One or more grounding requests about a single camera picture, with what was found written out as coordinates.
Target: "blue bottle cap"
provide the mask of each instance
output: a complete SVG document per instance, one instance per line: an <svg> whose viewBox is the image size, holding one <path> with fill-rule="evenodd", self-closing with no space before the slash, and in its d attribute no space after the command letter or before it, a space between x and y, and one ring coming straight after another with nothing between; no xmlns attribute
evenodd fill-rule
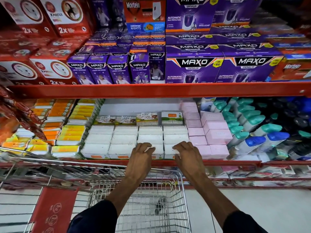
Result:
<svg viewBox="0 0 311 233"><path fill-rule="evenodd" d="M245 140L248 146L261 145L265 141L266 141L266 138L264 136L252 136Z"/></svg>
<svg viewBox="0 0 311 233"><path fill-rule="evenodd" d="M267 134L270 141L282 141L290 137L287 132L271 132Z"/></svg>

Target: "shopping cart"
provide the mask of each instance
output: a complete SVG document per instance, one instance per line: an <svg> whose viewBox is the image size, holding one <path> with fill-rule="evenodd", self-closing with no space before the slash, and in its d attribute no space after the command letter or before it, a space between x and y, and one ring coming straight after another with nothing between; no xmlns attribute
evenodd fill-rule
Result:
<svg viewBox="0 0 311 233"><path fill-rule="evenodd" d="M30 152L23 153L27 155L0 155L7 161L0 169L3 209L0 219L26 214L18 212L18 205L24 206L23 202L3 204L5 195L16 193L11 190L17 189L20 193L21 189L27 189L27 197L34 192L37 201L33 211L27 212L29 219L25 224L11 220L9 226L1 229L0 221L0 232L65 233L70 220L78 213L72 210L79 196L87 197L85 205L89 208L105 199L125 174L126 166L46 160ZM10 204L14 204L18 213L4 210ZM123 208L116 232L191 232L181 173L152 168Z"/></svg>

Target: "hand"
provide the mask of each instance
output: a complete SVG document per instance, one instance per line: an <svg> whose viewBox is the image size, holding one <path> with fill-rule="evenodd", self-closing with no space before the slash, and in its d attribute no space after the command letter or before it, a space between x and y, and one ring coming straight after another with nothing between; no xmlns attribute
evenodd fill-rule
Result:
<svg viewBox="0 0 311 233"><path fill-rule="evenodd" d="M155 151L155 147L151 147L150 143L138 143L133 149L130 160L125 170L125 178L131 179L135 184L140 184L147 176L151 169L151 155Z"/></svg>
<svg viewBox="0 0 311 233"><path fill-rule="evenodd" d="M191 142L182 141L174 145L173 149L179 152L179 155L175 156L177 166L194 187L198 181L205 177L208 178L205 173L202 156Z"/></svg>

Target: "dark sleeve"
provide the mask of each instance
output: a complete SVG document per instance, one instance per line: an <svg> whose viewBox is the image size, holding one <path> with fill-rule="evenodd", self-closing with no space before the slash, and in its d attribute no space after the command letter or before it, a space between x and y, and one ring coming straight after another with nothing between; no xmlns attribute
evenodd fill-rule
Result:
<svg viewBox="0 0 311 233"><path fill-rule="evenodd" d="M115 232L117 219L115 206L108 200L102 200L76 215L69 224L67 233Z"/></svg>
<svg viewBox="0 0 311 233"><path fill-rule="evenodd" d="M224 222L224 233L267 233L255 220L242 211L231 213Z"/></svg>

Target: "forearm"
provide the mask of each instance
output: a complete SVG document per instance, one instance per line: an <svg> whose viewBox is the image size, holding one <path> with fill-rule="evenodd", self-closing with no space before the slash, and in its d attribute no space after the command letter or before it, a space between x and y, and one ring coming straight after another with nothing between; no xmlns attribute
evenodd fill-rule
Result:
<svg viewBox="0 0 311 233"><path fill-rule="evenodd" d="M228 215L239 209L205 175L193 181L193 186L203 197L221 228Z"/></svg>
<svg viewBox="0 0 311 233"><path fill-rule="evenodd" d="M138 188L139 184L140 183L137 183L137 181L134 181L129 177L124 177L115 189L105 198L114 204L118 216L131 194Z"/></svg>

